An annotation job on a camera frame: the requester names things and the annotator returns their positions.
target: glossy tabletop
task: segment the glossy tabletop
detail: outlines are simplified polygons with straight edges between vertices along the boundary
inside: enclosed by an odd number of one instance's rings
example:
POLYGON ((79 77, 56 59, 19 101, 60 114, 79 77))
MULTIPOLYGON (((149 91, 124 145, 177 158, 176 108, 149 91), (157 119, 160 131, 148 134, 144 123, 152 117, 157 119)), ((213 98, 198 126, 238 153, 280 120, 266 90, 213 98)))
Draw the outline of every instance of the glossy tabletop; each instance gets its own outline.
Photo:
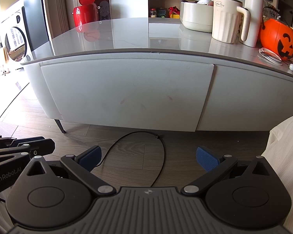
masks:
POLYGON ((293 77, 288 65, 274 65, 258 49, 236 41, 222 43, 211 33, 186 29, 179 19, 125 18, 92 22, 74 28, 35 49, 33 62, 83 54, 115 52, 165 52, 232 60, 267 68, 293 77))

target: silver screw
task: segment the silver screw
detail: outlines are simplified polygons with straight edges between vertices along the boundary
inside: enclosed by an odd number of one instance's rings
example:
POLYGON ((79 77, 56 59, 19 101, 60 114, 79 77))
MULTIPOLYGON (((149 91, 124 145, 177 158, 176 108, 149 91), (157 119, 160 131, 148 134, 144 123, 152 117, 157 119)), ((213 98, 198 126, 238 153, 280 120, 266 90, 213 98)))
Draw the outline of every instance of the silver screw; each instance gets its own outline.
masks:
POLYGON ((199 191, 199 188, 197 186, 190 185, 190 186, 185 186, 183 190, 187 193, 195 193, 199 191))
POLYGON ((100 192, 100 193, 109 193, 112 191, 113 191, 113 187, 108 186, 108 185, 100 186, 98 188, 98 192, 100 192))

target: chair leg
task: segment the chair leg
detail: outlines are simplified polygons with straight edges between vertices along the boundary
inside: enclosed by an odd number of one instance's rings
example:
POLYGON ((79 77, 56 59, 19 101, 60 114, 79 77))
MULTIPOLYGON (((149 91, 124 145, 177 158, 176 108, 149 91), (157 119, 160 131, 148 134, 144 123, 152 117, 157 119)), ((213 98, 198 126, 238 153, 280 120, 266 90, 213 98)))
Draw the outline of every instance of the chair leg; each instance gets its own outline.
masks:
POLYGON ((55 122, 56 122, 56 124, 58 125, 59 129, 61 130, 61 132, 62 132, 63 134, 66 134, 66 132, 65 132, 65 130, 64 130, 62 124, 61 124, 61 121, 58 120, 58 119, 55 119, 55 122))

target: beige mug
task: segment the beige mug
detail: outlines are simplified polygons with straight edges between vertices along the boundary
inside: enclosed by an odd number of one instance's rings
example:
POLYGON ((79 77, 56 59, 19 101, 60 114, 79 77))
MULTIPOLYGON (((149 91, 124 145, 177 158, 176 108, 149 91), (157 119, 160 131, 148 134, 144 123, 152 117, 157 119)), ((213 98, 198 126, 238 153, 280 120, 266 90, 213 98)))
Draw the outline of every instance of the beige mug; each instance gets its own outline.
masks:
POLYGON ((244 15, 241 40, 246 41, 251 14, 238 0, 214 0, 212 37, 233 44, 237 38, 241 15, 244 15))

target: white knob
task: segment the white knob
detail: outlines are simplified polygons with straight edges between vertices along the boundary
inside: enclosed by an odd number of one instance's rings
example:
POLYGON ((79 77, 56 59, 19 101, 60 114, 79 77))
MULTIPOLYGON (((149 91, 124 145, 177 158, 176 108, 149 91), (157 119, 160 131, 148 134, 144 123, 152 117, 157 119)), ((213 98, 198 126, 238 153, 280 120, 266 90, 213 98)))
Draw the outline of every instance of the white knob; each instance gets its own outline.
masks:
POLYGON ((289 68, 291 71, 293 71, 293 63, 290 64, 289 68))

